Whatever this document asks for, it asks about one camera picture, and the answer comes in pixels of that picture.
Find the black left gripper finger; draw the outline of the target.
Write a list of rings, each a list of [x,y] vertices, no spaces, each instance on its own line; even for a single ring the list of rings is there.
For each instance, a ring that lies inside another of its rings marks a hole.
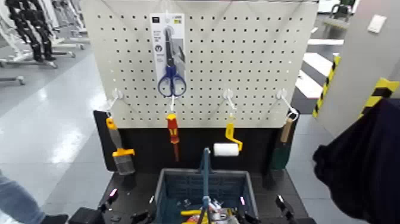
[[[155,219],[155,196],[153,195],[144,211],[131,215],[131,224],[152,223]]]
[[[105,213],[106,211],[111,210],[112,204],[118,199],[119,192],[117,188],[114,188],[108,194],[106,200],[99,206],[99,211],[101,213]]]

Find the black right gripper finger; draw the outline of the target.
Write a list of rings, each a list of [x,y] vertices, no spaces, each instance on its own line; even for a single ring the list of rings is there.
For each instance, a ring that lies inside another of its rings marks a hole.
[[[287,220],[289,224],[296,224],[295,214],[289,203],[280,195],[276,195],[275,199],[276,206],[281,211],[282,216]]]
[[[252,197],[239,197],[240,220],[246,223],[260,223],[257,205]]]

